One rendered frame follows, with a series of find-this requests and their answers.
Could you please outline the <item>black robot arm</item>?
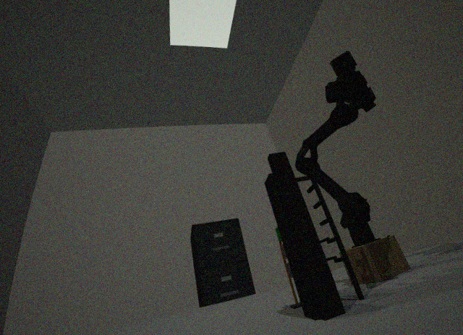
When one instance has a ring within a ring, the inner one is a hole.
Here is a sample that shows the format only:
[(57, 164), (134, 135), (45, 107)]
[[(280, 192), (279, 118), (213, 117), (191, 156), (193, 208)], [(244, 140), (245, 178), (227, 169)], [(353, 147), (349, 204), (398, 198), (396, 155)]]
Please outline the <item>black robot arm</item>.
[[(348, 193), (332, 178), (325, 174), (317, 162), (317, 147), (337, 129), (353, 123), (358, 118), (358, 110), (352, 109), (341, 84), (343, 77), (339, 75), (336, 81), (328, 82), (326, 88), (326, 100), (328, 103), (336, 103), (336, 108), (331, 112), (329, 119), (320, 126), (311, 136), (302, 142), (302, 147), (297, 154), (296, 170), (309, 176), (312, 171), (316, 182), (339, 204), (342, 212), (340, 224), (343, 229), (348, 228), (354, 247), (369, 244), (375, 239), (368, 221), (370, 221), (370, 205), (361, 194)], [(345, 103), (345, 101), (347, 103)], [(311, 157), (305, 158), (310, 149)]]

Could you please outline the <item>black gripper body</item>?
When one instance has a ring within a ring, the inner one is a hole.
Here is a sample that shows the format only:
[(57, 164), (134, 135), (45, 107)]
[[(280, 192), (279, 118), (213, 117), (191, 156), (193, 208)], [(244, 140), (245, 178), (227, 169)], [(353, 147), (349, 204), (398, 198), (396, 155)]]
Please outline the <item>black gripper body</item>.
[[(353, 58), (353, 56), (350, 54), (349, 51), (345, 51), (340, 56), (345, 56), (346, 58), (350, 58), (350, 59)], [(331, 60), (330, 64), (334, 71), (334, 69), (338, 67), (337, 57)], [(345, 83), (344, 73), (342, 73), (341, 76), (343, 77), (343, 80), (341, 80), (341, 84), (344, 86), (344, 83)], [(348, 95), (349, 95), (348, 102), (350, 103), (352, 109), (354, 110), (361, 109), (365, 107), (366, 105), (371, 104), (376, 99), (371, 88), (370, 87), (368, 88), (367, 85)]]

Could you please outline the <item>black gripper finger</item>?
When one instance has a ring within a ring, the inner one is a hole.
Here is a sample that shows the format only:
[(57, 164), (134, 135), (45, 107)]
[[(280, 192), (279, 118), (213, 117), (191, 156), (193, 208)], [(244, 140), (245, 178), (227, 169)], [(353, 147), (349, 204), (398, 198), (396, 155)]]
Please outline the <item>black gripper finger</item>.
[(346, 58), (345, 56), (339, 56), (337, 57), (338, 60), (338, 67), (334, 69), (334, 72), (336, 76), (341, 75), (343, 72), (342, 66), (349, 66), (349, 67), (354, 67), (357, 65), (356, 61), (353, 58)]
[(345, 83), (343, 90), (346, 95), (363, 88), (367, 85), (367, 81), (363, 75), (353, 70), (351, 67), (345, 65), (342, 66), (344, 72)]

